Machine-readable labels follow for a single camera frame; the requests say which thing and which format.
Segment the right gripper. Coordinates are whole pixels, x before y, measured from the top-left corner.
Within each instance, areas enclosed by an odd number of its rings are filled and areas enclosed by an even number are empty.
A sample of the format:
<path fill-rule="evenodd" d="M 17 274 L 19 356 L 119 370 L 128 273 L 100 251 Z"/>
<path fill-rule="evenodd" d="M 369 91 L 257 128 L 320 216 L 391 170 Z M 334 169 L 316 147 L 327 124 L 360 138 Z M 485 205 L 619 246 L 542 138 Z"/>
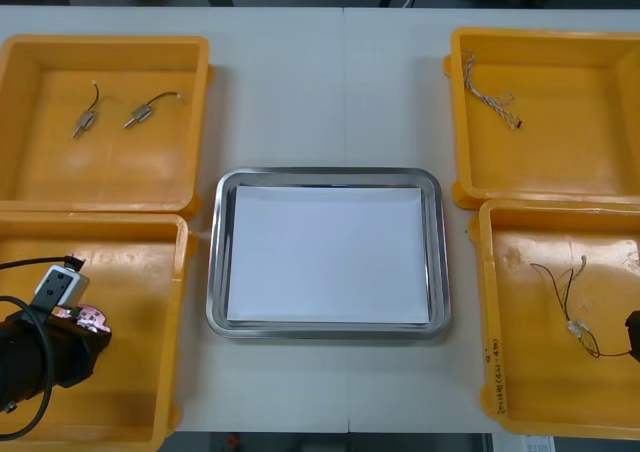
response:
<path fill-rule="evenodd" d="M 629 337 L 629 355 L 640 362 L 640 311 L 633 311 L 625 321 Z"/>

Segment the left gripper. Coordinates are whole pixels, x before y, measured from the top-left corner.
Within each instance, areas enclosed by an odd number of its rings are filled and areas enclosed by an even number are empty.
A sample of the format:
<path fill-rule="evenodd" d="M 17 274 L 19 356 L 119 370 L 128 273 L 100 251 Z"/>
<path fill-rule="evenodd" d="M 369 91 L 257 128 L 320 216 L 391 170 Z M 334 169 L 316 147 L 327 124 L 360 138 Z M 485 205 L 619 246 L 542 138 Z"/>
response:
<path fill-rule="evenodd" d="M 54 384 L 63 388 L 73 387 L 93 374 L 100 353 L 112 337 L 110 332 L 94 332 L 72 320 L 48 320 L 47 332 L 54 351 Z"/>

